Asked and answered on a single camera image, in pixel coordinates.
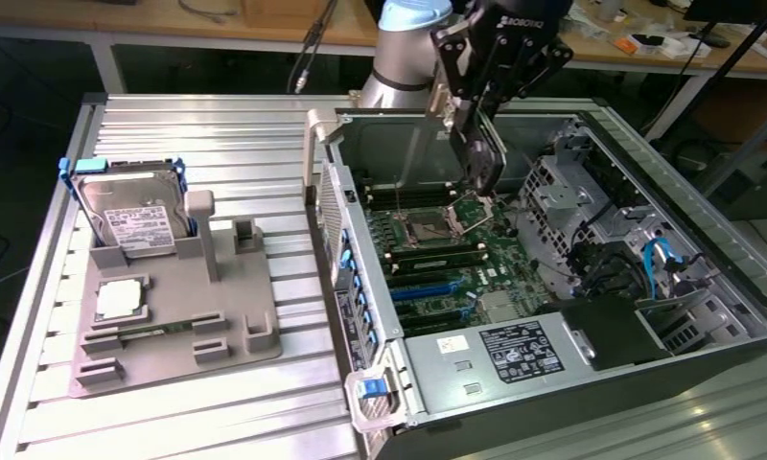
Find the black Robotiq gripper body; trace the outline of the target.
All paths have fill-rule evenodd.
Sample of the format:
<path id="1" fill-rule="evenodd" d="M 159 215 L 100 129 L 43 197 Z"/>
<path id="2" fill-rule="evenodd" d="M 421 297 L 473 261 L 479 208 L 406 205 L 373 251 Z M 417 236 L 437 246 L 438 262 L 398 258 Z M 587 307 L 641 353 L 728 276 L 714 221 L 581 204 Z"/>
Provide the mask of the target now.
<path id="1" fill-rule="evenodd" d="M 559 33 L 571 0 L 474 1 L 467 10 L 473 43 L 493 43 L 498 36 L 509 40 L 527 37 L 549 43 Z"/>

